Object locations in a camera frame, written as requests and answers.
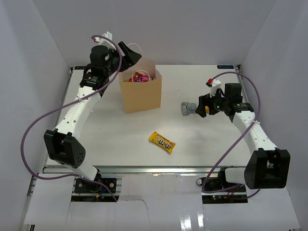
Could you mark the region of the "colourful Fox's candy bag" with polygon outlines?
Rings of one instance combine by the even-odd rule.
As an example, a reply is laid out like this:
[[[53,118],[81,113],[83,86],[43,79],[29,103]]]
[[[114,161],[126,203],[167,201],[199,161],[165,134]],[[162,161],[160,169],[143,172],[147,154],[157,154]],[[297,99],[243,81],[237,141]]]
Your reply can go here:
[[[124,82],[134,82],[134,83],[145,83],[155,80],[154,77],[151,77],[148,74],[144,74],[142,72],[134,72],[132,77],[124,80]]]

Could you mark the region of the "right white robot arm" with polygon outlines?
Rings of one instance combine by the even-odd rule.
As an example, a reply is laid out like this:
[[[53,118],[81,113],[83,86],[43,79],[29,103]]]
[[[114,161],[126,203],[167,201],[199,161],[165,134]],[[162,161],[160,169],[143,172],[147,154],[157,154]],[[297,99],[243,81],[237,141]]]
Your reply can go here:
[[[290,154],[279,149],[266,135],[249,103],[243,102],[239,83],[227,83],[221,89],[217,79],[207,82],[210,93],[199,97],[196,113],[201,117],[223,112],[243,136],[251,157],[246,167],[226,168],[218,178],[218,188],[230,191],[235,184],[249,189],[280,189],[287,183]]]

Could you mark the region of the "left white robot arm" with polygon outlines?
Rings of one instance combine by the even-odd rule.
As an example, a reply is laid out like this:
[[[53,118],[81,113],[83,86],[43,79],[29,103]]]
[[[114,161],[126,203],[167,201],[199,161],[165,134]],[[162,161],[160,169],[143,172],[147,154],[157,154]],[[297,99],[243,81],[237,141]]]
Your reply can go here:
[[[102,180],[96,177],[98,169],[85,161],[86,150],[78,141],[81,130],[107,84],[111,83],[109,78],[134,66],[140,58],[141,54],[132,51],[124,42],[120,42],[118,48],[102,44],[94,46],[79,84],[76,103],[54,130],[47,130],[44,134],[49,158],[86,178],[85,186],[91,192],[101,188]]]

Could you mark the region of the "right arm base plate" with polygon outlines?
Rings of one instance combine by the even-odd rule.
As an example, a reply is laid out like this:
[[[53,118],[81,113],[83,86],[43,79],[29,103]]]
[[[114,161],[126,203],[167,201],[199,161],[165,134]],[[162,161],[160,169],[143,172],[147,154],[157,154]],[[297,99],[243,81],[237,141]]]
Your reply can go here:
[[[248,203],[248,199],[246,199],[246,188],[244,186],[225,190],[226,188],[235,185],[235,183],[224,182],[219,177],[210,178],[204,187],[205,191],[210,193],[202,193],[203,204],[216,205]]]

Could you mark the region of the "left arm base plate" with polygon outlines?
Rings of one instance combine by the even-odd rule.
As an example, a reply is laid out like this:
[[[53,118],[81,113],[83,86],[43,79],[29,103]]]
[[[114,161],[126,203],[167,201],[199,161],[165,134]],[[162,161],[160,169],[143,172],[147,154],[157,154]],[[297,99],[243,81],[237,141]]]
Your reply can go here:
[[[107,186],[107,188],[111,191],[111,193],[116,192],[116,185],[117,185],[116,178],[101,178],[99,182]],[[91,182],[82,180],[80,178],[76,179],[73,192],[74,193],[101,193],[101,192],[108,193],[105,187],[99,184],[96,184],[96,183],[91,183]]]

